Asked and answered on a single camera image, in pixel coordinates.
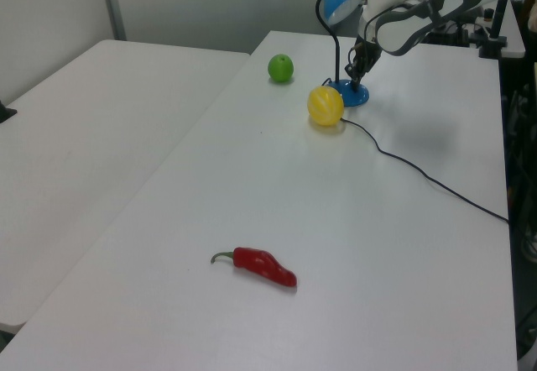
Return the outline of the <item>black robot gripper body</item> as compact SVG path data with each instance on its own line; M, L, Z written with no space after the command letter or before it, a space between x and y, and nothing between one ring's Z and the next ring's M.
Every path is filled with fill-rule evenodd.
M376 43L367 42L360 37L353 47L351 78L363 78L377 63L382 50Z

